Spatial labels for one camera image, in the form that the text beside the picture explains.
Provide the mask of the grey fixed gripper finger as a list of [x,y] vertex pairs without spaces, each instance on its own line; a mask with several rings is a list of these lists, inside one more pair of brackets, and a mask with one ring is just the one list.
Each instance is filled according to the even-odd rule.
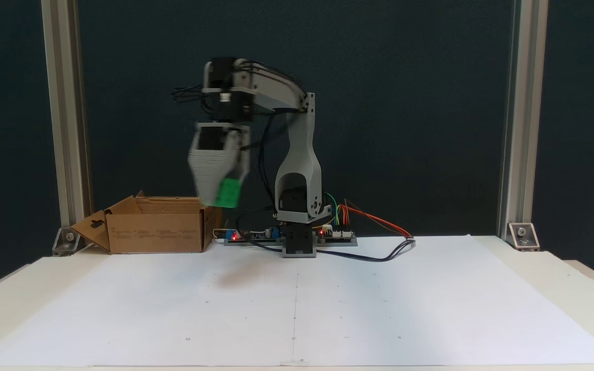
[[202,203],[215,206],[227,164],[226,151],[192,148],[188,157],[196,194]]

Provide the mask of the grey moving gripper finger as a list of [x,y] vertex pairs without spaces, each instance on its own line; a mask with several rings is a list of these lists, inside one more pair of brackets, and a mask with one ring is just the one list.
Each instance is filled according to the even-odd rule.
[[224,193],[240,193],[249,173],[251,132],[249,129],[224,129],[226,175],[223,178]]

